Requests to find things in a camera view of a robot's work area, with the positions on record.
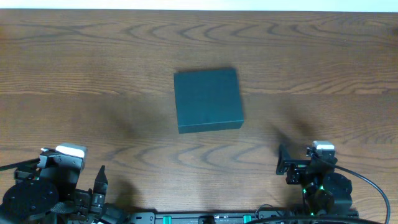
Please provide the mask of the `dark green lidded box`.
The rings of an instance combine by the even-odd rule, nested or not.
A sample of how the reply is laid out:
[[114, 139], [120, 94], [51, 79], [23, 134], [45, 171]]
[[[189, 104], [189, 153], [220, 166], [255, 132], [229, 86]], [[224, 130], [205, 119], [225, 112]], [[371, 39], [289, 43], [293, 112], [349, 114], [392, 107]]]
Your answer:
[[174, 90], [180, 134], [239, 129], [244, 123], [234, 68], [175, 73]]

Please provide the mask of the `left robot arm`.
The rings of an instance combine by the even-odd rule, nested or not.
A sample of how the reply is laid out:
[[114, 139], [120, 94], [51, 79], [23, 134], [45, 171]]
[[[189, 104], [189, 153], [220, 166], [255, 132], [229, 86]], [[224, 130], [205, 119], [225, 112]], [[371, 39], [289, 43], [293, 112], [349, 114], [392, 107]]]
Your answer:
[[82, 155], [45, 148], [36, 159], [2, 166], [14, 170], [16, 183], [2, 198], [1, 223], [129, 223], [128, 212], [105, 201], [104, 166], [93, 188], [76, 187], [84, 164]]

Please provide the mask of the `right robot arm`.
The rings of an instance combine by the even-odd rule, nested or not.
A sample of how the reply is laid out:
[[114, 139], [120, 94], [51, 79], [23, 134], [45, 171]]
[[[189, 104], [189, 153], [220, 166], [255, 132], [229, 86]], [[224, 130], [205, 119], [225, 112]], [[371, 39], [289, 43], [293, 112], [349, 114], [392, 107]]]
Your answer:
[[285, 174], [287, 184], [301, 186], [307, 214], [348, 214], [352, 206], [352, 182], [335, 172], [335, 146], [329, 141], [314, 141], [307, 147], [307, 156], [309, 160], [293, 159], [281, 144], [275, 173]]

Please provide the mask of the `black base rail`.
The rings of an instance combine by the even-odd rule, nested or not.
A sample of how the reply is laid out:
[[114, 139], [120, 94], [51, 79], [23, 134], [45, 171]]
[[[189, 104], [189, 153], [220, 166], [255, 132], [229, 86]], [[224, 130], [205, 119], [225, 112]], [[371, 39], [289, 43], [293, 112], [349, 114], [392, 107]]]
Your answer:
[[278, 208], [261, 208], [248, 212], [207, 212], [207, 213], [154, 213], [137, 212], [130, 215], [130, 224], [241, 224], [272, 217], [292, 217], [297, 212]]

